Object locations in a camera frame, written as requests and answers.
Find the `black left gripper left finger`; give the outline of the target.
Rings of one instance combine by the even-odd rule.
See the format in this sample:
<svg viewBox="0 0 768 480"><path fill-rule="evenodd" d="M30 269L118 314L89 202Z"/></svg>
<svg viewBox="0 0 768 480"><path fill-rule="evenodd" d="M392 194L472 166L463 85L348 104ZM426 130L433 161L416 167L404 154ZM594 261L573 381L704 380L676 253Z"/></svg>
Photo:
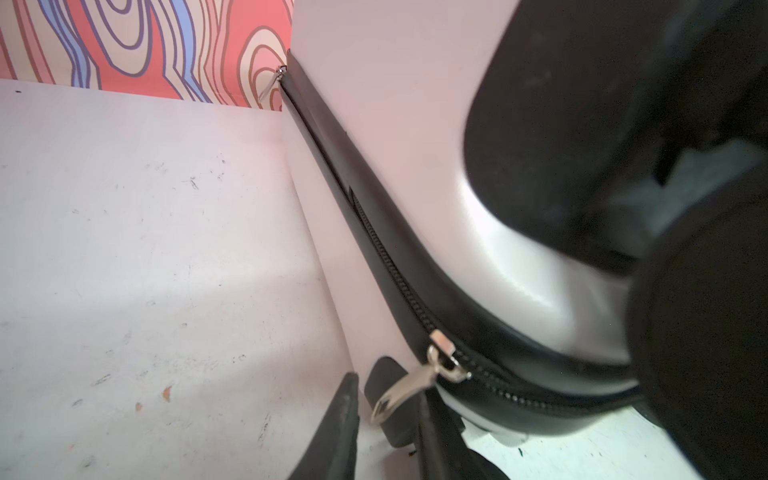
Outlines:
<svg viewBox="0 0 768 480"><path fill-rule="evenodd" d="M290 480L355 478L359 417L359 376L342 378Z"/></svg>

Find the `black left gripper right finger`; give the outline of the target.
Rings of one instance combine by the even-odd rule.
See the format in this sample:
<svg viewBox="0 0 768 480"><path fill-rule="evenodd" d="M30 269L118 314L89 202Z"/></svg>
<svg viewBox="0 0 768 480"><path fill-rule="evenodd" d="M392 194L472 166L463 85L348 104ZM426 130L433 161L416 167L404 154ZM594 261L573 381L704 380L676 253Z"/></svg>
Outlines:
<svg viewBox="0 0 768 480"><path fill-rule="evenodd" d="M417 415L416 451L421 479L509 479L495 464L467 447L436 390L417 396Z"/></svg>

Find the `black suitcase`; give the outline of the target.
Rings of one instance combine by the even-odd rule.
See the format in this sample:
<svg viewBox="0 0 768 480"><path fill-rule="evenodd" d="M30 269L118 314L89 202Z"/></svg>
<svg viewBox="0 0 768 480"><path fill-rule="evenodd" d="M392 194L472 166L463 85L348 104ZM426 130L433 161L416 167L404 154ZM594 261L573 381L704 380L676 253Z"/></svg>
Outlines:
<svg viewBox="0 0 768 480"><path fill-rule="evenodd" d="M637 408L767 475L767 5L307 1L285 147L359 400L514 446Z"/></svg>

